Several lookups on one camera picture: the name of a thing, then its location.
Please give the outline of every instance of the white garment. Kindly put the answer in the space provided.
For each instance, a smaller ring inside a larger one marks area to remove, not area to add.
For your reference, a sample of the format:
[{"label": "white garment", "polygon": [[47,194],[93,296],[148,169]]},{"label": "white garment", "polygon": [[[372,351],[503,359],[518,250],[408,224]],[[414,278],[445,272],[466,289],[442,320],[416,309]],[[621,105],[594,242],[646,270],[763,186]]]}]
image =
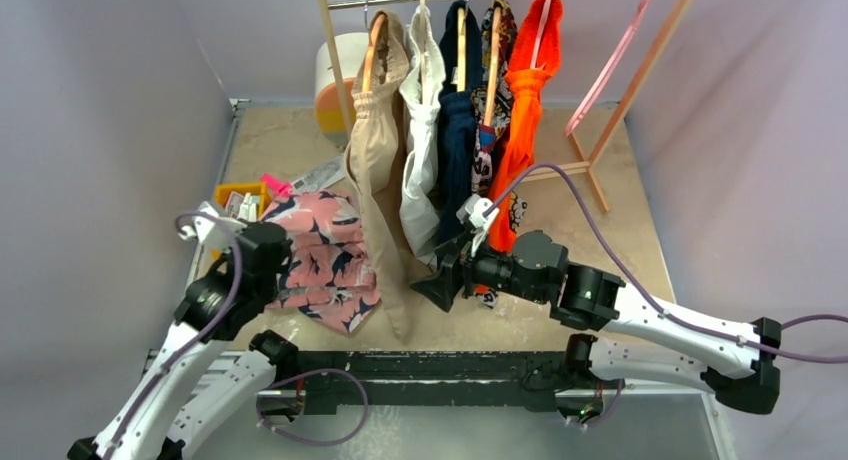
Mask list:
[{"label": "white garment", "polygon": [[[410,53],[409,75],[400,94],[409,113],[407,157],[403,169],[400,221],[412,253],[425,263],[433,258],[439,216],[427,194],[436,184],[439,160],[436,151],[436,122],[439,93],[445,80],[445,62],[430,27],[430,11],[418,7],[407,26]],[[421,85],[422,71],[424,85]]]}]

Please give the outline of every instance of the beige tabletop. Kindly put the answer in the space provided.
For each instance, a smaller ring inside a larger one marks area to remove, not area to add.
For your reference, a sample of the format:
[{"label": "beige tabletop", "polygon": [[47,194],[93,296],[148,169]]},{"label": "beige tabletop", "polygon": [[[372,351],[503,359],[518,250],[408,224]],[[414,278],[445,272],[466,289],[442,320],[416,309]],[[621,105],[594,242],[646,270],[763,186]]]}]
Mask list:
[{"label": "beige tabletop", "polygon": [[[536,161],[575,160],[562,137],[571,109],[546,109],[536,137]],[[584,149],[598,138],[611,110],[596,108],[577,129]],[[318,130],[312,109],[252,107],[245,112],[225,175],[226,183],[255,182],[263,173],[293,179],[337,155],[339,150]],[[596,167],[612,211],[601,214],[583,175],[575,176],[581,194],[613,250],[648,290],[673,301],[645,191],[624,128],[611,139]],[[332,190],[347,191],[346,181]],[[522,231],[541,229],[568,247],[569,259],[620,275],[589,229],[568,186],[559,179],[522,184],[529,203]],[[344,335],[297,310],[269,309],[242,329],[233,349],[243,349],[258,332],[273,329],[303,350],[561,350],[573,333],[548,318],[548,306],[502,295],[494,310],[458,298],[450,313],[427,301],[413,302],[413,331],[396,339],[388,317],[377,308],[352,335]]]}]

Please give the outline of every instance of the pink clip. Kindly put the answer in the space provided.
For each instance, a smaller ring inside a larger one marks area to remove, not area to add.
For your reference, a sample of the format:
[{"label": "pink clip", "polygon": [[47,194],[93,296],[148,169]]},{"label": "pink clip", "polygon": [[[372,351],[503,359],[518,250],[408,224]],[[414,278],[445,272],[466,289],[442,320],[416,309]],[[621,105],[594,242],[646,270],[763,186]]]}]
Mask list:
[{"label": "pink clip", "polygon": [[274,197],[289,197],[294,194],[292,192],[292,186],[289,182],[281,182],[274,178],[270,173],[262,174],[259,178],[265,185],[268,185],[268,188],[271,189],[271,193],[273,193]]}]

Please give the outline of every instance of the hanging clothes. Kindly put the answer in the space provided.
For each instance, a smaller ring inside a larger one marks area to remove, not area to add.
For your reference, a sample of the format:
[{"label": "hanging clothes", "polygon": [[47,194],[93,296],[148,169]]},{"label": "hanging clothes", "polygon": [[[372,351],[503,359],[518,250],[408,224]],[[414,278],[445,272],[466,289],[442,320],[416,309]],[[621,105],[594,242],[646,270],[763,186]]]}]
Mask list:
[{"label": "hanging clothes", "polygon": [[[540,25],[544,5],[545,0],[534,0],[530,6],[530,12],[518,32],[505,77],[515,96],[515,104],[512,108],[509,141],[489,191],[489,198],[492,199],[503,193],[522,171],[533,164],[533,142],[542,117],[542,87],[559,69],[562,0],[551,0],[547,22]],[[533,47],[540,28],[542,38],[537,68],[531,68]],[[498,208],[498,217],[489,231],[489,241],[495,250],[508,252],[515,242],[518,227],[515,219],[520,220],[526,205],[516,195],[510,195]]]},{"label": "hanging clothes", "polygon": [[[496,8],[501,9],[501,20],[498,26],[498,38],[500,47],[498,49],[498,73],[497,87],[495,89],[495,102],[492,115],[492,125],[483,125],[483,117],[486,113],[486,95],[489,88],[489,65],[492,55],[492,23]],[[482,48],[483,48],[483,84],[475,88],[471,94],[474,110],[480,121],[480,128],[474,143],[474,155],[471,169],[471,193],[486,195],[492,185],[495,171],[497,171],[498,158],[494,154],[495,146],[501,139],[509,138],[509,122],[512,115],[513,95],[509,90],[504,76],[509,68],[509,59],[512,57],[512,49],[515,45],[515,37],[518,27],[512,9],[509,8],[507,0],[495,0],[492,6],[486,10],[483,17]]]},{"label": "hanging clothes", "polygon": [[282,226],[292,239],[290,270],[278,275],[273,305],[297,308],[352,333],[379,303],[380,292],[350,198],[326,190],[278,197],[262,221]]},{"label": "hanging clothes", "polygon": [[371,90],[362,91],[364,62],[353,84],[356,122],[344,165],[359,204],[363,238],[383,305],[395,335],[404,338],[410,324],[406,302],[420,298],[409,288],[404,260],[412,253],[400,221],[406,148],[399,141],[404,129],[398,86],[409,73],[409,60],[398,16],[379,11],[374,18],[379,15],[386,19],[377,39]]},{"label": "hanging clothes", "polygon": [[436,122],[439,94],[445,81],[445,62],[433,38],[429,9],[418,7],[415,10],[406,39],[412,60],[409,74],[400,84],[400,94],[409,114],[400,220],[413,255],[430,263],[436,247],[439,215],[427,194],[436,185],[439,171]]},{"label": "hanging clothes", "polygon": [[457,38],[459,35],[457,12],[466,8],[464,0],[454,2],[445,23],[445,35],[439,41],[439,50],[445,62],[447,78],[439,97],[439,192],[444,200],[439,221],[439,243],[450,240],[462,232],[456,212],[471,196],[471,156],[477,135],[477,119],[471,92],[483,83],[483,47],[480,27],[471,10],[465,17],[465,90],[457,91]]}]

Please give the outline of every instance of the beige garment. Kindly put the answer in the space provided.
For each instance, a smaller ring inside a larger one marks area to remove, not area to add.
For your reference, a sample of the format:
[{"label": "beige garment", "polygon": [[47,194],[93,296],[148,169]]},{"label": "beige garment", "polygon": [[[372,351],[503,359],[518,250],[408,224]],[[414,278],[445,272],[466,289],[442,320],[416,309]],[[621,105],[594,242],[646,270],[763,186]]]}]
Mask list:
[{"label": "beige garment", "polygon": [[410,332],[410,302],[421,299],[409,288],[417,276],[410,274],[414,259],[400,222],[406,148],[398,138],[406,132],[398,87],[409,72],[409,60],[397,15],[380,13],[387,18],[377,43],[371,91],[362,91],[364,63],[353,84],[356,122],[345,150],[345,170],[359,204],[377,288],[395,335],[403,339]]}]

